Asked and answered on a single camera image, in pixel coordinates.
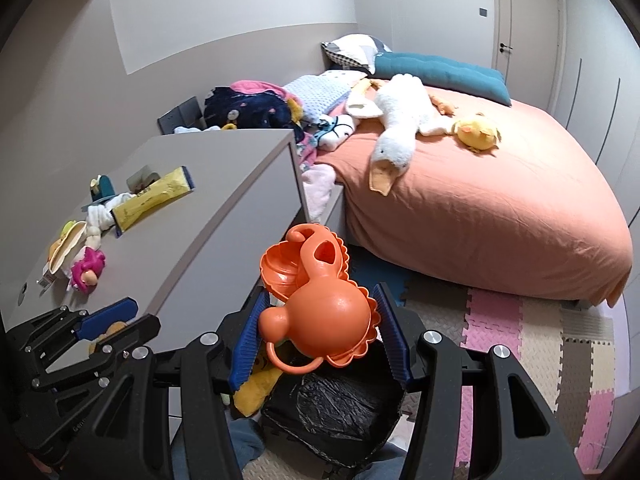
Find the teal long pillow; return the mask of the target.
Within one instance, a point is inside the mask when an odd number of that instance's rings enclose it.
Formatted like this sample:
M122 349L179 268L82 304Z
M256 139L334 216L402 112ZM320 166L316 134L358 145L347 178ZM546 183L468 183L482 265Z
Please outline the teal long pillow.
M409 52L385 52L375 58L375 76L390 79L410 74L424 86L448 89L510 106L511 97L498 70L452 58Z

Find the white goose plush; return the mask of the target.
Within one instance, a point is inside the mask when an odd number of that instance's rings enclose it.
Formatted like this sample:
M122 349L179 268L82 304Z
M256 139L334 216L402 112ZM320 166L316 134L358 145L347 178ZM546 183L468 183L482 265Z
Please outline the white goose plush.
M369 162L369 188L387 196L409 168L416 136L451 132L454 118L440 114L417 76L397 74L389 81L363 79L346 101L354 119L378 119L384 127Z

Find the light blue knitted blanket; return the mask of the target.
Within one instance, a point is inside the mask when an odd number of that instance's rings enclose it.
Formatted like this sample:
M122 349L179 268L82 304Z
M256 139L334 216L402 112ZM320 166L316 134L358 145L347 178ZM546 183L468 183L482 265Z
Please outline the light blue knitted blanket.
M360 70L326 70L319 75L303 75L286 84L283 89L300 99L303 120L316 124L346 100L352 88L367 75Z

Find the black trash bin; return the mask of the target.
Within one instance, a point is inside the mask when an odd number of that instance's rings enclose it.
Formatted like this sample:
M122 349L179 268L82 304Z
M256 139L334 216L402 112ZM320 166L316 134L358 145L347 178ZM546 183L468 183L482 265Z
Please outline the black trash bin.
M324 363L305 375L282 375L262 416L322 460L354 470L372 462L387 442L404 397L376 340L345 367Z

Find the navy blue blanket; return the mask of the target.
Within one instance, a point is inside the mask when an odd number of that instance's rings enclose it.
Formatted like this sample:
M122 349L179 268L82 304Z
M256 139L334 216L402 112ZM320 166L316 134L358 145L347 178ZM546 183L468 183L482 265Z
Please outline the navy blue blanket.
M288 103L271 90L247 94L216 87L204 100L203 118L207 127L291 129L296 142L304 140L303 129L293 119Z

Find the bed with orange sheet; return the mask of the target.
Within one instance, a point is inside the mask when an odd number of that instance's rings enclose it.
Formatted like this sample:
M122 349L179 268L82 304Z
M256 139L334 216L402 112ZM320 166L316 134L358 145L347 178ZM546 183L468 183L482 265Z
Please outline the bed with orange sheet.
M450 90L459 112L501 132L476 154L453 136L416 142L387 195L369 186L382 125L366 120L321 153L343 185L350 235L372 254L433 278L506 294L614 304L634 264L626 218L603 174L566 129L538 107Z

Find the yellow snack bag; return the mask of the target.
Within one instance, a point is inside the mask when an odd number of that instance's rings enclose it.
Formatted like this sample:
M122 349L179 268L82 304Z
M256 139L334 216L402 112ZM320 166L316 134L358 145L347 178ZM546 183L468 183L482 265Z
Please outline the yellow snack bag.
M152 210L172 200L178 200L193 190L194 182L186 166L179 166L165 174L160 180L151 183L143 191L112 209L116 235L121 236Z

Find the teal tape dispenser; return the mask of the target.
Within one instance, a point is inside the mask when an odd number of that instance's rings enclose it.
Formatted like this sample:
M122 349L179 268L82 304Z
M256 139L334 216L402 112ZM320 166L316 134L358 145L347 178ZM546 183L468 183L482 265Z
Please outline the teal tape dispenser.
M81 207L82 211L87 211L90 206L101 205L116 196L114 186L109 177L99 174L90 182L91 202Z

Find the pink plastic toy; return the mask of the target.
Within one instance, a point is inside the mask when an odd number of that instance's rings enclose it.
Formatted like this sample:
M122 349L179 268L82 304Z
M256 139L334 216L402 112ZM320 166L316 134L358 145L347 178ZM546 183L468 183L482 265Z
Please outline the pink plastic toy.
M70 284L83 294L90 294L96 288L104 266L104 252L86 246L70 268Z

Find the yellow sponge ball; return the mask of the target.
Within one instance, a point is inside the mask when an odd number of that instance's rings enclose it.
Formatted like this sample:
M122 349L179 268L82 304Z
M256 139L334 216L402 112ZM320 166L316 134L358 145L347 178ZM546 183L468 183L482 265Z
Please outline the yellow sponge ball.
M112 336L114 333L119 332L120 330L122 330L126 326L127 326L127 323L126 322L122 322L122 321L116 321L116 322L112 323L110 326L108 326L106 332L101 334L98 338L96 338L96 340L94 340L90 344L89 350L88 350L88 355L91 356L94 352L96 352L96 346L98 345L99 342L101 342L102 340L104 340L105 338L107 338L109 336Z

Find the grey desk grommet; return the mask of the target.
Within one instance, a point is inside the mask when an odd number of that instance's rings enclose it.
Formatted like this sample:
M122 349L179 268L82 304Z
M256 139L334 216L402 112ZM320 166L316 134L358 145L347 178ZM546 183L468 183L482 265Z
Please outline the grey desk grommet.
M27 287L28 287L28 284L25 282L22 285L22 287L20 289L20 292L18 293L17 300L16 300L16 304L18 306L21 306L23 301L24 301L24 299L25 299Z

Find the pink cloth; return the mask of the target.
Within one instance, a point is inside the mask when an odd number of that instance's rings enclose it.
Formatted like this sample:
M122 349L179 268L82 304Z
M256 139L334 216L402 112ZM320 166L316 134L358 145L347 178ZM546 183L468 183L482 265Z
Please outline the pink cloth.
M245 94L256 94L266 91L272 91L277 96L280 96L283 101L291 99L295 101L299 106L303 105L303 102L295 94L288 92L288 90L285 90L285 88L282 88L277 84L272 84L271 82L267 81L243 79L230 84L230 88L234 91Z

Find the white cloth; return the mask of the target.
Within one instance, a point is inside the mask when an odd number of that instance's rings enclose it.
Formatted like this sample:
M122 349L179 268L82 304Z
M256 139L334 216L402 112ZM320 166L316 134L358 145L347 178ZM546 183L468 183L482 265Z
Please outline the white cloth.
M101 247L102 233L111 229L115 225L112 210L127 200L133 198L134 194L122 193L110 198L104 203L90 205L87 209L86 217L86 241L85 245L93 250Z

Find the dark wall socket panel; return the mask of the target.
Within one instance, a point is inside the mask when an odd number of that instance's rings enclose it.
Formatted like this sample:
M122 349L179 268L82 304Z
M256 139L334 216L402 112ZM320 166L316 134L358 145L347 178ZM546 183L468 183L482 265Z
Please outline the dark wall socket panel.
M190 99L168 110L157 118L157 125L161 134L173 134L177 127L203 129L205 122L198 99L191 96Z

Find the colourful foam floor mat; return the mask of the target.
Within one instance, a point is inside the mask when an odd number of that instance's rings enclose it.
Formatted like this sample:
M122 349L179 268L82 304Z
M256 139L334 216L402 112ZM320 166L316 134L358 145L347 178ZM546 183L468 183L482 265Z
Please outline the colourful foam floor mat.
M625 309L582 307L488 292L395 266L354 246L352 275L371 287L387 284L398 304L427 328L462 348L487 351L504 344L555 414L586 474L605 466L614 402L627 385L628 353L616 337Z

